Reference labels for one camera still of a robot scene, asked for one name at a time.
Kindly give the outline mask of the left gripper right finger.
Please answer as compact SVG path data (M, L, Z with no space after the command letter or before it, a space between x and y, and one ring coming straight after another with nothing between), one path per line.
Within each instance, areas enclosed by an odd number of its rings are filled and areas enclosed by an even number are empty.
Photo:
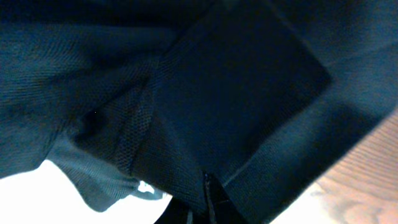
M210 224L248 224L214 175L203 173L203 188Z

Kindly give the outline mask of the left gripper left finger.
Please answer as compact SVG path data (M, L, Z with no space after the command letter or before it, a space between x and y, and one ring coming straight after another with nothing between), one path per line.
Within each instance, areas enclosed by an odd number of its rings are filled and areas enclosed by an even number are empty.
M172 198L164 213L154 224L192 224L193 214L188 206Z

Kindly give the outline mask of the black polo shirt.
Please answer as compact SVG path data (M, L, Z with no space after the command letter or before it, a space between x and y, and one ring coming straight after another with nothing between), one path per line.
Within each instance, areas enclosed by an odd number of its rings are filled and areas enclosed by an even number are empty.
M103 212L140 181L269 222L397 106L391 0L1 0L1 177Z

